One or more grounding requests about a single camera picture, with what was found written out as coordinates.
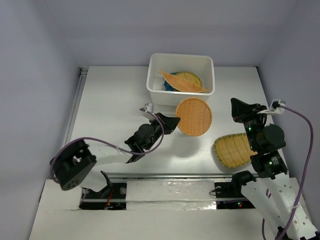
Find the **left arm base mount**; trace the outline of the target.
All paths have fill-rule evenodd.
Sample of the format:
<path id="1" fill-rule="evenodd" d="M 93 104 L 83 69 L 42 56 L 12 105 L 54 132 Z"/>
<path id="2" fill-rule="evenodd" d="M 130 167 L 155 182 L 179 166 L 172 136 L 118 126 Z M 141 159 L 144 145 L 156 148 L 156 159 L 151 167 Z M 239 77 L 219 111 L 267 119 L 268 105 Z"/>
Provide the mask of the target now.
<path id="1" fill-rule="evenodd" d="M 83 188 L 79 208 L 81 210 L 126 210 L 127 183 L 112 182 L 107 173 L 101 171 L 105 178 L 106 186 L 100 191 Z"/>

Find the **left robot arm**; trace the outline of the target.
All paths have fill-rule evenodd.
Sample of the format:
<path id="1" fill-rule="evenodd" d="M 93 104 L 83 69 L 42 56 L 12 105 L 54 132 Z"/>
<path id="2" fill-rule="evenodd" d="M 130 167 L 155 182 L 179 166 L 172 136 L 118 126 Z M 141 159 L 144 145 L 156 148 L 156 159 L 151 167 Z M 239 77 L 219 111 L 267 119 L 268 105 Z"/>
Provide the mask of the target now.
<path id="1" fill-rule="evenodd" d="M 95 165 L 109 163 L 135 163 L 154 152 L 165 135 L 178 126 L 180 117 L 168 117 L 162 113 L 145 112 L 149 123 L 142 124 L 124 141 L 125 148 L 94 137 L 80 137 L 66 144 L 50 161 L 51 179 L 63 191 L 79 186 Z"/>

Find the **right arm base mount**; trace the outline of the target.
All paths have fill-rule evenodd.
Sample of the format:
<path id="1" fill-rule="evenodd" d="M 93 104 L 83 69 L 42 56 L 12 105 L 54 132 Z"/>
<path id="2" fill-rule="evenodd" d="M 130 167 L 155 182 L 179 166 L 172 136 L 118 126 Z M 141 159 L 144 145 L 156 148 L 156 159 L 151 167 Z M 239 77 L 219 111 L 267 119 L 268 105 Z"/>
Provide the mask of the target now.
<path id="1" fill-rule="evenodd" d="M 218 199 L 218 210 L 254 209 L 254 205 L 241 193 L 241 188 L 255 181 L 252 173 L 241 171 L 234 174 L 230 182 L 215 182 L 209 194 Z"/>

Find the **blue polka dot ceramic plate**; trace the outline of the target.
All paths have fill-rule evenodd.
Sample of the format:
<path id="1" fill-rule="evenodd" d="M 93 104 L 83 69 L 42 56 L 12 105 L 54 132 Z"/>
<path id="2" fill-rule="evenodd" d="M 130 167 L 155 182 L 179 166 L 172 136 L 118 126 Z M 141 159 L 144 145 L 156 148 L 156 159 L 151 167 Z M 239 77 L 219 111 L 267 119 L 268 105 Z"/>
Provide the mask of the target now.
<path id="1" fill-rule="evenodd" d="M 178 90 L 176 90 L 175 88 L 173 88 L 167 81 L 165 78 L 163 78 L 163 90 L 164 91 L 170 91 L 170 92 L 177 92 Z"/>

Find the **round green-rimmed bamboo plate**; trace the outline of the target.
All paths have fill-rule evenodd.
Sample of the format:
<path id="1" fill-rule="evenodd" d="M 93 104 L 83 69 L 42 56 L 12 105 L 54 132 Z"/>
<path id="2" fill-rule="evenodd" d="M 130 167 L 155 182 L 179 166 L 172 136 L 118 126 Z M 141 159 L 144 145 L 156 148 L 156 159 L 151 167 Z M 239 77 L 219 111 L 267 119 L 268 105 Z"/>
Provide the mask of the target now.
<path id="1" fill-rule="evenodd" d="M 199 87 L 203 87 L 201 79 L 194 73 L 188 71 L 180 71 L 175 73 L 176 76 L 186 79 Z"/>

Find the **yellow fan-shaped bamboo plate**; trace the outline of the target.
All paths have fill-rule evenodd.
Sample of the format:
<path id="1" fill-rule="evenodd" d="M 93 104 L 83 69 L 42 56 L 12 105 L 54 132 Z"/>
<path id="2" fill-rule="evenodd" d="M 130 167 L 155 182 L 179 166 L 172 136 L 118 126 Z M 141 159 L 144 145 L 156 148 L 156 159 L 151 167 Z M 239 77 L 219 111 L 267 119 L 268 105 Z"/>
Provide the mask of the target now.
<path id="1" fill-rule="evenodd" d="M 217 138 L 213 150 L 219 162 L 228 169 L 236 169 L 251 162 L 256 155 L 249 145 L 246 133 L 234 133 Z"/>

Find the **round orange woven plate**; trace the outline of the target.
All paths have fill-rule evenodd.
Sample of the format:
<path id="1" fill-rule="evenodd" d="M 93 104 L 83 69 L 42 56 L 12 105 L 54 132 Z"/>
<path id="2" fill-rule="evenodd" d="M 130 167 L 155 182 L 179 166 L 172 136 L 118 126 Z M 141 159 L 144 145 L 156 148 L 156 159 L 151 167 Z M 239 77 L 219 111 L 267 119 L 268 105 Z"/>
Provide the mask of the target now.
<path id="1" fill-rule="evenodd" d="M 180 118 L 179 130 L 191 137 L 206 133 L 212 124 L 212 111 L 209 105 L 198 97 L 189 97 L 181 101 L 175 110 Z"/>

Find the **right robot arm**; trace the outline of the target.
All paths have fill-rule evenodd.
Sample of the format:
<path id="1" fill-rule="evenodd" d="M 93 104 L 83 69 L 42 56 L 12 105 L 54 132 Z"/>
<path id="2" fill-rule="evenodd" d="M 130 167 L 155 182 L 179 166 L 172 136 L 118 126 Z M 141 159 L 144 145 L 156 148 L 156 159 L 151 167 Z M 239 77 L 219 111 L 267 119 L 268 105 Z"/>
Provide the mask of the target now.
<path id="1" fill-rule="evenodd" d="M 262 216 L 276 240 L 318 240 L 320 232 L 313 225 L 300 204 L 307 168 L 303 169 L 298 192 L 294 191 L 287 165 L 279 150 L 286 146 L 281 127 L 267 124 L 267 115 L 281 115 L 290 111 L 285 102 L 274 99 L 270 107 L 258 103 L 248 104 L 232 98 L 231 116 L 244 126 L 249 147 L 255 155 L 250 157 L 257 173 L 249 171 L 234 174 L 230 190 L 235 196 L 244 196 Z"/>

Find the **orange fish-shaped woven plate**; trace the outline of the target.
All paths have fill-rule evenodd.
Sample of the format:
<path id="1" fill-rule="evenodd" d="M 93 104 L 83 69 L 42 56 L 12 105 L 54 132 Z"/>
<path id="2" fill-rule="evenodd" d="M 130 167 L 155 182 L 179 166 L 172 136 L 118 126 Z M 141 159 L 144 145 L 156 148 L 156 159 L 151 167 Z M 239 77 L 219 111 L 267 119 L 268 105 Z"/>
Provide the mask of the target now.
<path id="1" fill-rule="evenodd" d="M 163 72 L 162 70 L 158 71 L 163 78 L 176 90 L 185 93 L 206 93 L 209 92 L 208 89 L 200 87 L 195 83 L 192 83 L 182 77 L 176 76 L 174 74 Z"/>

